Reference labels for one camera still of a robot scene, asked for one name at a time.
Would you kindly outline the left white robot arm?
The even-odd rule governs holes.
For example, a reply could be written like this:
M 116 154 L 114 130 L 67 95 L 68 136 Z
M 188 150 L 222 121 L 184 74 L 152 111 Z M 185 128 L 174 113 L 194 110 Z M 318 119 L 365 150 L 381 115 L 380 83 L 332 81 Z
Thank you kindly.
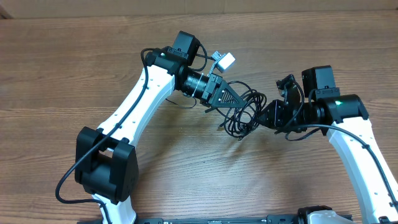
M 135 223 L 130 195 L 139 169 L 136 146 L 150 119 L 173 91 L 215 110 L 243 108 L 243 99 L 218 75 L 192 69 L 200 41 L 181 31 L 173 46 L 144 49 L 142 74 L 134 88 L 96 129 L 84 127 L 76 139 L 75 180 L 100 207 L 100 223 Z

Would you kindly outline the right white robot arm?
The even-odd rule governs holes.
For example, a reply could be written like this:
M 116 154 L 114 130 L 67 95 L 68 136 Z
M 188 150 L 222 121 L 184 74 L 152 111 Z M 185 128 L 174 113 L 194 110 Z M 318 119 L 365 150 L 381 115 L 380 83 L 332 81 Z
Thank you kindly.
M 329 65 L 276 82 L 282 100 L 269 103 L 256 121 L 277 133 L 321 131 L 349 175 L 364 223 L 397 223 L 397 181 L 374 137 L 369 113 L 358 95 L 342 95 Z

